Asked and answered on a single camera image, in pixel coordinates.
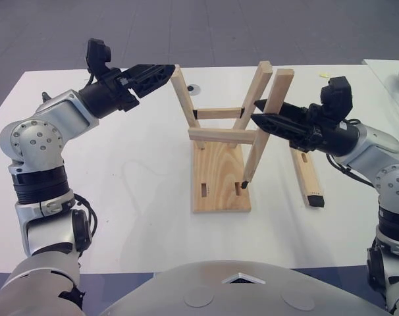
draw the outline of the rectangular slot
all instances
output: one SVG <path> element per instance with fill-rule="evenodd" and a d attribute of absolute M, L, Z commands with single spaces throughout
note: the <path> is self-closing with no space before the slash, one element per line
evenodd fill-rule
<path fill-rule="evenodd" d="M 207 197 L 207 184 L 206 183 L 201 183 L 201 197 L 203 197 L 203 198 Z"/>
<path fill-rule="evenodd" d="M 304 161 L 304 163 L 307 163 L 306 154 L 305 154 L 305 153 L 302 153 L 301 156 L 302 156 L 302 160 Z"/>
<path fill-rule="evenodd" d="M 240 182 L 235 182 L 234 183 L 234 191 L 236 192 L 237 196 L 240 196 L 240 190 L 241 190 Z"/>

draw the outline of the robotic arm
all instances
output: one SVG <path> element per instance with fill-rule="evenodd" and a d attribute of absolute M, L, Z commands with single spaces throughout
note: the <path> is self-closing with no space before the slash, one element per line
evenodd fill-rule
<path fill-rule="evenodd" d="M 62 150 L 99 119 L 137 106 L 128 89 L 144 97 L 166 84 L 174 71 L 174 65 L 109 69 L 105 63 L 111 61 L 111 50 L 98 39 L 88 42 L 86 60 L 91 75 L 85 88 L 54 98 L 43 93 L 33 116 L 9 124 L 0 135 L 1 149 L 13 161 L 15 209 L 29 257 L 2 287 L 0 315 L 83 315 L 78 258 L 90 246 L 97 224 L 90 204 L 68 186 Z M 73 208 L 76 200 L 89 209 L 88 219 Z"/>
<path fill-rule="evenodd" d="M 263 108 L 265 101 L 255 105 Z M 352 110 L 352 91 L 345 77 L 330 79 L 321 90 L 321 103 L 308 109 L 284 103 L 279 115 L 254 114 L 252 119 L 264 131 L 289 140 L 290 147 L 326 153 L 336 169 L 378 191 L 379 225 L 367 250 L 369 283 L 385 297 L 388 311 L 395 312 L 399 308 L 399 142 L 358 120 L 345 120 Z"/>

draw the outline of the wooden base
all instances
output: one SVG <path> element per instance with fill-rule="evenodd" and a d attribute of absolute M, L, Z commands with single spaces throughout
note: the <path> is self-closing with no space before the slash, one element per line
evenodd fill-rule
<path fill-rule="evenodd" d="M 206 142 L 205 149 L 194 144 L 194 212 L 249 212 L 248 189 L 242 189 L 244 158 L 242 148 L 226 143 Z"/>

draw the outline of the wooden board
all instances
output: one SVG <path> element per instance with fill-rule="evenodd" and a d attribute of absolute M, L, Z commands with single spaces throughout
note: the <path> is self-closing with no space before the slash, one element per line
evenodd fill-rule
<path fill-rule="evenodd" d="M 324 207 L 324 196 L 318 183 L 311 155 L 293 148 L 290 148 L 290 151 L 305 204 L 313 207 Z"/>
<path fill-rule="evenodd" d="M 248 189 L 241 189 L 244 159 L 241 146 L 206 142 L 194 148 L 194 212 L 249 212 Z"/>
<path fill-rule="evenodd" d="M 189 128 L 188 134 L 191 140 L 252 145 L 257 132 L 255 130 L 233 130 L 231 128 Z"/>

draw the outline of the gray floor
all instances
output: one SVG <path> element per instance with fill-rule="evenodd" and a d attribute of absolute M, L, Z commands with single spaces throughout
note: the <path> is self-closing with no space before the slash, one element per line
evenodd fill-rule
<path fill-rule="evenodd" d="M 358 64 L 399 59 L 399 0 L 0 0 L 0 104 L 26 70 L 85 68 L 90 37 L 120 67 Z"/>

